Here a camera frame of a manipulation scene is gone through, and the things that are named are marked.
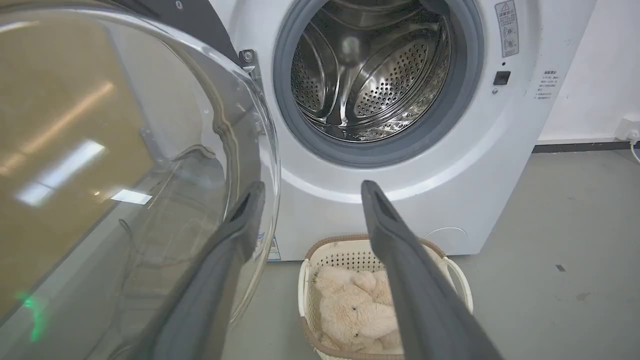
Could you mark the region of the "cream plush teddy bear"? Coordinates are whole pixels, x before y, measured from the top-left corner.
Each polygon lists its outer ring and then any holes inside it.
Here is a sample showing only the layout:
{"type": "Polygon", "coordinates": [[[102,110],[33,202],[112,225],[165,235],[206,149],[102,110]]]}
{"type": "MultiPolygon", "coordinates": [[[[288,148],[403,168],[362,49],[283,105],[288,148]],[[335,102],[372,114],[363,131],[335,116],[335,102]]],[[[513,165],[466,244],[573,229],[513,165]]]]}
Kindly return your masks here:
{"type": "Polygon", "coordinates": [[[393,306],[377,303],[354,284],[354,271],[321,266],[313,276],[318,303],[321,344],[349,353],[382,354],[382,337],[398,330],[393,306]]]}

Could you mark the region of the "cream plastic laundry basket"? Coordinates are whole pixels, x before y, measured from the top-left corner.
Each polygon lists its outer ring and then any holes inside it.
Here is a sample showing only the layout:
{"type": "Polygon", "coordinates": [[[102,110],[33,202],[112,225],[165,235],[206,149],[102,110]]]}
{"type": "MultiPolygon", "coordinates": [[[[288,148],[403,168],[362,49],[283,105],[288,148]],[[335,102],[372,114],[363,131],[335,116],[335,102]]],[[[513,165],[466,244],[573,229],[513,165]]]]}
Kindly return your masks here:
{"type": "Polygon", "coordinates": [[[321,360],[405,360],[402,346],[382,354],[366,354],[333,349],[322,344],[319,308],[321,295],[313,287],[313,276],[323,266],[372,272],[386,268],[375,256],[366,234],[328,237],[307,251],[298,273],[297,307],[302,332],[321,360]]]}

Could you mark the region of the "white wall power socket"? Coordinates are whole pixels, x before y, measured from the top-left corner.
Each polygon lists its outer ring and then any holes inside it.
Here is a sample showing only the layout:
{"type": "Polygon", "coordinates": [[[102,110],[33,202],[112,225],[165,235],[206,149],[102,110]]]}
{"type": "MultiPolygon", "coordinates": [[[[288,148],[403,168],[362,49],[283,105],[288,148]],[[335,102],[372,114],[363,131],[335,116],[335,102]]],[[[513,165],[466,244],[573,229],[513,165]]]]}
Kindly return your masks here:
{"type": "Polygon", "coordinates": [[[615,139],[631,144],[640,142],[640,114],[623,116],[614,132],[615,139]]]}

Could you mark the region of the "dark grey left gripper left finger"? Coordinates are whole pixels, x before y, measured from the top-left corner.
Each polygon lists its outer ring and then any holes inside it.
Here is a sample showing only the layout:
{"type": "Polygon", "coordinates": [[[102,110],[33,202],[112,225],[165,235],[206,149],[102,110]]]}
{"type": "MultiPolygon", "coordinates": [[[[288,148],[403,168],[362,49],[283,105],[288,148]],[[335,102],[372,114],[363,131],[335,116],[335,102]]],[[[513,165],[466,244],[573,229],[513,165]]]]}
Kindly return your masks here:
{"type": "Polygon", "coordinates": [[[220,360],[242,268],[252,259],[265,207],[252,182],[179,280],[134,348],[134,360],[220,360]]]}

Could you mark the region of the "white front-load washing machine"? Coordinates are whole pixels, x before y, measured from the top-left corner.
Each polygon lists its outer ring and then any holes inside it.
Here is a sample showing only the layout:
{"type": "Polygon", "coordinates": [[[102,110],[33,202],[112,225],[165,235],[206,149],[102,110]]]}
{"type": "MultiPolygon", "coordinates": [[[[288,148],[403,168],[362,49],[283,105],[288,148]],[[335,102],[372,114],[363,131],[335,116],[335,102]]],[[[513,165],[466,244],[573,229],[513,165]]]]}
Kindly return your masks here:
{"type": "Polygon", "coordinates": [[[278,135],[271,262],[364,234],[376,182],[447,255],[489,238],[597,0],[209,0],[278,135]]]}

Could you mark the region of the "glass washing machine door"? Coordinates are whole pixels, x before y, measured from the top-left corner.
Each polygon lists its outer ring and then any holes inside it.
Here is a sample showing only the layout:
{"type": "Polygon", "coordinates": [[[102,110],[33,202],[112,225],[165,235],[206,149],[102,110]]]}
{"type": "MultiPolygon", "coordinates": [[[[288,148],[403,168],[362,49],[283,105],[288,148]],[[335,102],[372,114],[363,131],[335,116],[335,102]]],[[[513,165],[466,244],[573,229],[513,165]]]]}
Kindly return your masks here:
{"type": "Polygon", "coordinates": [[[210,0],[0,0],[0,360],[134,360],[253,182],[266,262],[274,123],[210,0]]]}

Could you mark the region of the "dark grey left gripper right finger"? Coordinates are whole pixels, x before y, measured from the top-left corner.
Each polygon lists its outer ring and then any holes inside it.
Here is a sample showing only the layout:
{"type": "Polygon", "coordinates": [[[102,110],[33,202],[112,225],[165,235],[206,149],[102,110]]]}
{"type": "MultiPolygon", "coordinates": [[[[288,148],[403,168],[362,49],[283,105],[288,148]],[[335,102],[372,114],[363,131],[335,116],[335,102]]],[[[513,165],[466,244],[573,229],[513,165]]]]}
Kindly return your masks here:
{"type": "Polygon", "coordinates": [[[405,360],[505,360],[381,187],[361,183],[371,248],[384,264],[405,360]]]}

